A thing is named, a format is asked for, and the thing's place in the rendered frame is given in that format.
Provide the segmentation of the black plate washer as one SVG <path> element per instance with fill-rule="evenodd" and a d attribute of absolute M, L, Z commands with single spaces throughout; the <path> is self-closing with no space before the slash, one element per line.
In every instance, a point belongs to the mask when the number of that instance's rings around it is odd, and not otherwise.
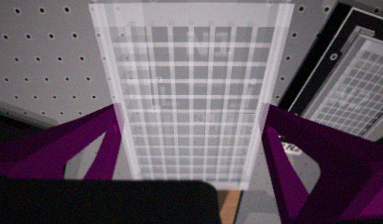
<path fill-rule="evenodd" d="M 0 115 L 0 145 L 42 130 L 45 129 Z"/>

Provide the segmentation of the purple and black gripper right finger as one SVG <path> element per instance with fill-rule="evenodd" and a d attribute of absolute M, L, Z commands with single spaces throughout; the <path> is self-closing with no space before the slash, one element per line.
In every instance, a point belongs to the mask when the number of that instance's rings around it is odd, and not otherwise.
<path fill-rule="evenodd" d="M 320 177 L 310 195 L 277 132 L 319 165 Z M 261 139 L 281 224 L 383 219 L 382 144 L 272 104 Z"/>

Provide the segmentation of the grey flat base plate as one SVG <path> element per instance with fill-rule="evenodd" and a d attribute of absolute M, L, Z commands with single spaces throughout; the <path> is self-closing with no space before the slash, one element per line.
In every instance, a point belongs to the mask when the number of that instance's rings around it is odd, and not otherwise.
<path fill-rule="evenodd" d="M 90 2 L 0 0 L 0 115 L 48 129 L 113 104 Z M 383 17 L 383 0 L 291 2 L 295 6 L 270 103 L 276 107 L 338 2 Z M 84 178 L 105 133 L 67 162 L 65 179 Z M 286 155 L 310 194 L 319 165 L 303 151 Z M 233 224 L 281 224 L 262 139 Z"/>

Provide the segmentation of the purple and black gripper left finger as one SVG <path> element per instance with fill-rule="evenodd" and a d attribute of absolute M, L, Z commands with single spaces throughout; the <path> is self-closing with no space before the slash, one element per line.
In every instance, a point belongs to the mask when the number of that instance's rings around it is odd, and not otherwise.
<path fill-rule="evenodd" d="M 122 139 L 113 104 L 1 144 L 0 175 L 65 179 L 65 164 L 104 132 L 98 153 L 83 179 L 112 179 Z"/>

